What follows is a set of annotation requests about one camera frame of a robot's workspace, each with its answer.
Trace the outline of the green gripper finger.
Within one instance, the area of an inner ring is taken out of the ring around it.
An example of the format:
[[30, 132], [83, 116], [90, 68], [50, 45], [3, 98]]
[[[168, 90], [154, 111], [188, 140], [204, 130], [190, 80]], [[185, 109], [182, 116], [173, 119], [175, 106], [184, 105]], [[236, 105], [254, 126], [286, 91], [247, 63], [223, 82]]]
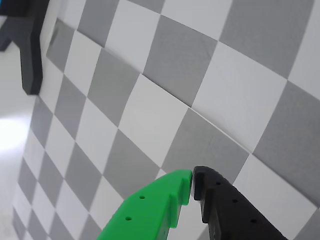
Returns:
[[123, 201], [99, 240], [165, 240], [176, 228], [181, 207], [189, 203], [193, 173], [175, 170]]

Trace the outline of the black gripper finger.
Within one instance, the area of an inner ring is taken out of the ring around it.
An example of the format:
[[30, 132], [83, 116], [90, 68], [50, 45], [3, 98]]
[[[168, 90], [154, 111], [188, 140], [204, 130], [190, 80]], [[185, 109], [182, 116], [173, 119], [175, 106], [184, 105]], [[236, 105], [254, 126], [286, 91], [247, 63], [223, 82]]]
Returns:
[[211, 240], [285, 240], [227, 179], [207, 166], [193, 169], [194, 200]]

